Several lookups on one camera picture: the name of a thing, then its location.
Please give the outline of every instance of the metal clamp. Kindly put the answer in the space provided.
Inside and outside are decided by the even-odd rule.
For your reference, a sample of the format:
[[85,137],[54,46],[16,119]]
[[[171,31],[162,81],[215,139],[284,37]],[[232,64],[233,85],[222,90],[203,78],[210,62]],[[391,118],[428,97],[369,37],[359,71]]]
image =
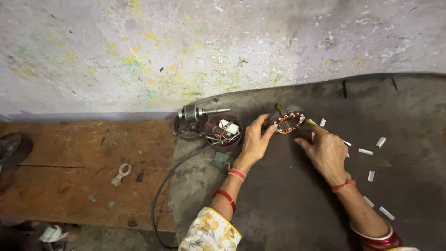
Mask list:
[[121,179],[122,179],[123,177],[127,176],[127,175],[130,173],[130,171],[132,170],[132,166],[128,166],[128,170],[127,170],[127,172],[123,173],[123,172],[122,172],[122,169],[123,169],[125,166],[128,166],[128,165],[127,165],[127,164],[122,164],[122,165],[119,167],[119,173],[118,173],[118,175],[116,175],[116,177],[115,177],[114,179],[111,180],[111,183],[112,183],[113,185],[115,185],[116,187],[119,187],[119,186],[122,184],[122,183],[121,183]]

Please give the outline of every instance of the yellow floral fabric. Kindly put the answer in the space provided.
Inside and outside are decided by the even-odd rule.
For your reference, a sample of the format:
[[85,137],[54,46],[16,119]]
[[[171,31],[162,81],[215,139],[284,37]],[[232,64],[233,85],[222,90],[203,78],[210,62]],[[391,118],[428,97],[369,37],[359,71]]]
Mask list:
[[223,216],[203,208],[190,226],[179,251],[234,251],[242,235]]

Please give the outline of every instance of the white capacitor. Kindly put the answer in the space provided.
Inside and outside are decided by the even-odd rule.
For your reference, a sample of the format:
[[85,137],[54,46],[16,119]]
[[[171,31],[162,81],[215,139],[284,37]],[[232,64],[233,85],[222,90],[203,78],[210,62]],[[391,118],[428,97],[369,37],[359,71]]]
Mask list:
[[230,125],[228,125],[228,124],[229,124],[229,121],[222,119],[222,120],[220,120],[219,127],[221,129],[226,130],[227,132],[229,132],[231,134],[237,134],[239,132],[240,126],[238,126],[234,123],[231,123]]

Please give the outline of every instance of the wire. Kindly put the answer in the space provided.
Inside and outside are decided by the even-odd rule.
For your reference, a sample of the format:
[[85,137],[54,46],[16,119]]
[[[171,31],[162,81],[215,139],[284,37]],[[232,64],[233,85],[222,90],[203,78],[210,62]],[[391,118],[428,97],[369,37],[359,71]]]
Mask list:
[[158,238],[158,241],[161,243],[161,245],[163,245],[165,248],[168,249],[178,249],[178,246],[176,247],[170,247],[167,246],[166,244],[164,244],[161,239],[160,236],[158,235],[158,230],[157,230],[157,226],[155,226],[155,205],[157,204],[157,200],[158,200],[158,196],[161,193],[161,189],[163,188],[164,184],[167,182],[167,180],[170,178],[170,176],[175,172],[175,169],[177,169],[177,167],[179,167],[181,164],[183,164],[185,161],[187,161],[188,159],[195,157],[196,155],[198,155],[199,153],[202,153],[204,151],[206,151],[207,149],[209,149],[210,146],[206,146],[205,148],[199,150],[198,152],[189,155],[188,157],[182,159],[180,162],[178,162],[171,170],[170,172],[167,174],[166,178],[164,179],[163,183],[161,184],[160,188],[158,189],[157,194],[155,195],[155,198],[153,199],[153,203],[152,203],[152,227],[153,227],[153,231],[155,231],[155,235]]

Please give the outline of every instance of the concrete wall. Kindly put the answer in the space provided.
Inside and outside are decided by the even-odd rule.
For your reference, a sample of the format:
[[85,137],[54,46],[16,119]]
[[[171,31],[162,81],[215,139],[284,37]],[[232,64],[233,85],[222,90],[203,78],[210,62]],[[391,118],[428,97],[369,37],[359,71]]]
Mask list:
[[442,0],[2,0],[3,120],[163,118],[216,94],[446,73]]

